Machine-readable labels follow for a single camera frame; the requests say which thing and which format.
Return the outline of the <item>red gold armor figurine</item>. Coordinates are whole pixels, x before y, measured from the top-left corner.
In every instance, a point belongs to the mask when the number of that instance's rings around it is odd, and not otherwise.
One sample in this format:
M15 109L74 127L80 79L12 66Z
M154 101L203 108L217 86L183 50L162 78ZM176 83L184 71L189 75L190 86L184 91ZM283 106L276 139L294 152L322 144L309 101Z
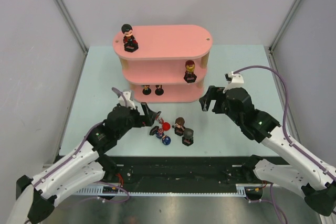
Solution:
M197 76L194 73L194 70L195 70L195 62L193 60L186 61L184 80L187 83L194 83L196 81Z

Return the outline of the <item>pink three-tier shelf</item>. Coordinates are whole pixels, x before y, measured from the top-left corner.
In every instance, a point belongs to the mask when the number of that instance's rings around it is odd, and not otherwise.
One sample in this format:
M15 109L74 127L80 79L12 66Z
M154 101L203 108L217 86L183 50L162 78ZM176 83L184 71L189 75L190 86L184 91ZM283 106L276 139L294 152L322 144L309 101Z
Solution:
M208 30L198 25L133 26L133 35L139 44L138 50L124 50L121 31L113 39L113 49L137 101L188 103L202 96L213 44ZM195 62L197 79L194 83L184 80L188 60ZM164 90L161 96L155 94L155 86L159 84ZM143 85L150 85L150 95L142 93Z

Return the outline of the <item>blue shield hero figurine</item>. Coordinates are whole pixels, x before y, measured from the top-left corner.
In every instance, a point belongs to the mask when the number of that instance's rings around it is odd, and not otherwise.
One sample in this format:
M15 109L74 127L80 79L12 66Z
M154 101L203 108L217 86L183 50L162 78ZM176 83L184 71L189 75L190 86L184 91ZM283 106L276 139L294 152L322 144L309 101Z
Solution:
M149 132L150 136L156 136L163 145L170 145L171 143L171 138L169 136L167 136L164 133L164 130L162 128L160 128L159 126L155 126L153 127L150 132Z

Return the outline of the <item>brown-haired archer figurine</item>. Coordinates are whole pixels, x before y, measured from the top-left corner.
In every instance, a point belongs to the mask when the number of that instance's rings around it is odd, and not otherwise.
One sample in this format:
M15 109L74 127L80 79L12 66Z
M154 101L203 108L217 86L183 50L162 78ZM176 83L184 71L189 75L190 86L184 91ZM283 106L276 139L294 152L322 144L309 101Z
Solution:
M184 124L185 124L185 120L184 120L183 117L178 117L175 120L175 123L172 126L172 128L174 129L174 133L177 136L183 136L183 133L184 133L184 130L185 130Z

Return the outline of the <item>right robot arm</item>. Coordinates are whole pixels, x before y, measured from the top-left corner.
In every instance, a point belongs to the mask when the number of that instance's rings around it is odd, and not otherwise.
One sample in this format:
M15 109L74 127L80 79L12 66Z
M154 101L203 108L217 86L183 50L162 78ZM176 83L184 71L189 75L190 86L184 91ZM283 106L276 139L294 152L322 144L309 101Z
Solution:
M316 157L293 137L269 113L252 103L244 88L226 90L210 86L199 99L203 111L227 115L250 140L256 141L282 157L290 169L257 157L249 158L246 168L260 180L275 183L302 197L315 212L330 216L335 211L335 167Z

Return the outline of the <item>dark-haired red-suit figurine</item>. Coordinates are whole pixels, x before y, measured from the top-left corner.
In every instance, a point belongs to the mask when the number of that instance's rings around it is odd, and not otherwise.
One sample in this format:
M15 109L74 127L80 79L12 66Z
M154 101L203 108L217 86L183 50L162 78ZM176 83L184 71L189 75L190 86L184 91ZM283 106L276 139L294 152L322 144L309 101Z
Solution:
M139 48L139 44L133 35L133 28L130 24L123 24L121 27L123 33L123 44L126 52L135 52Z

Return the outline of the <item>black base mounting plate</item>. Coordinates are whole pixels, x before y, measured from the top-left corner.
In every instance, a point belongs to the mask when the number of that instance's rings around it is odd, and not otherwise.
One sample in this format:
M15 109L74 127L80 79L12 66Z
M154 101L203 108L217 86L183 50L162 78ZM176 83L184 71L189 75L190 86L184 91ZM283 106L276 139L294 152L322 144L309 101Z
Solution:
M234 186L260 187L247 163L249 157L111 157L103 184L121 186L127 192L219 193ZM248 193L260 198L260 193Z

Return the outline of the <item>teal-haired princess figurine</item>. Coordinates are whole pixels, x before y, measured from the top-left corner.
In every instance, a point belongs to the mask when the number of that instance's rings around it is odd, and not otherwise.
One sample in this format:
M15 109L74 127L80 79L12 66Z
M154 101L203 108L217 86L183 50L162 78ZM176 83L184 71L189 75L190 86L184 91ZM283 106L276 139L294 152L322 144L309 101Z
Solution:
M152 90L150 88L150 85L143 85L142 87L143 87L142 93L144 95L150 95L151 94Z

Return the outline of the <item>black-haired red dress figurine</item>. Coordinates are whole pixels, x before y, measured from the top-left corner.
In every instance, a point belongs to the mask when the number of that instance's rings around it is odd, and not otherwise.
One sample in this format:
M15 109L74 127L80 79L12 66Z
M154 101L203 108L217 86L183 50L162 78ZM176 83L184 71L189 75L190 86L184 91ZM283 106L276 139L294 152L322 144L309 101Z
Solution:
M164 94L164 90L162 88L162 85L156 85L155 86L155 94L158 95L158 96L161 96Z

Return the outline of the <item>red spider hero figurine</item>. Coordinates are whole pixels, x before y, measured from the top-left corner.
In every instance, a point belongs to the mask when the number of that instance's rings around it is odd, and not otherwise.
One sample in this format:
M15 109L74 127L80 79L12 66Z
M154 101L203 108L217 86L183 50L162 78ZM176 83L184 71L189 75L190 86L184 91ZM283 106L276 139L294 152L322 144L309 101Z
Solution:
M171 128L171 125L161 117L161 113L161 111L157 113L155 120L159 123L163 131L168 131Z

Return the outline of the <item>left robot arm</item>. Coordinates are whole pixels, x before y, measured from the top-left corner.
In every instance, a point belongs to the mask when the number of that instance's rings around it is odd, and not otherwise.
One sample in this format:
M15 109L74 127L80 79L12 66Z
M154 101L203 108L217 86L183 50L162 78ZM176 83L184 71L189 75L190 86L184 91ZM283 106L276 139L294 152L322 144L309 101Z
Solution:
M160 112L142 102L137 108L118 104L102 122L95 124L69 154L43 172L16 182L16 202L7 223L40 223L78 190L114 176L116 163L106 153L132 128L152 126Z

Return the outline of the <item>grey masked bat figurine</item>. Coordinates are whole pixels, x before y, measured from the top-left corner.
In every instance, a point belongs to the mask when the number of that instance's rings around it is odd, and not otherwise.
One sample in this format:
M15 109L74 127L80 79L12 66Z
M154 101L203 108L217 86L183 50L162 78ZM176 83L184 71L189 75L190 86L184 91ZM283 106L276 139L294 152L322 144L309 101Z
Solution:
M182 144L191 146L194 144L194 131L190 128L185 128L182 136Z

